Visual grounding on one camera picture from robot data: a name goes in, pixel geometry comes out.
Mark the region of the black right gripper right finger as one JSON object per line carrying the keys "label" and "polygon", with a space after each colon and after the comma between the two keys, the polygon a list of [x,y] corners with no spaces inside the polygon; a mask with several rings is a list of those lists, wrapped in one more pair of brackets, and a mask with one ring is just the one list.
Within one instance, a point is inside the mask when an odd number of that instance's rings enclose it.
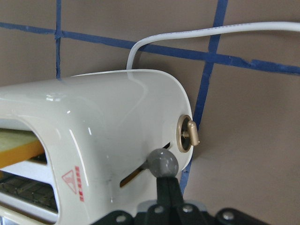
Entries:
{"label": "black right gripper right finger", "polygon": [[170,198],[170,225],[201,225],[202,216],[198,208],[190,203],[184,202],[180,186],[176,178],[168,178]]}

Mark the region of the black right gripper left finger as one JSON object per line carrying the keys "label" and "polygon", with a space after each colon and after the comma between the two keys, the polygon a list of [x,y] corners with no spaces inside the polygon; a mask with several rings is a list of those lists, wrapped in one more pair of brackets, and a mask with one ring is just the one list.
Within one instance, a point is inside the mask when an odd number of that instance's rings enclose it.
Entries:
{"label": "black right gripper left finger", "polygon": [[146,213],[147,225],[168,225],[170,222],[169,187],[167,178],[157,178],[157,203],[150,206]]}

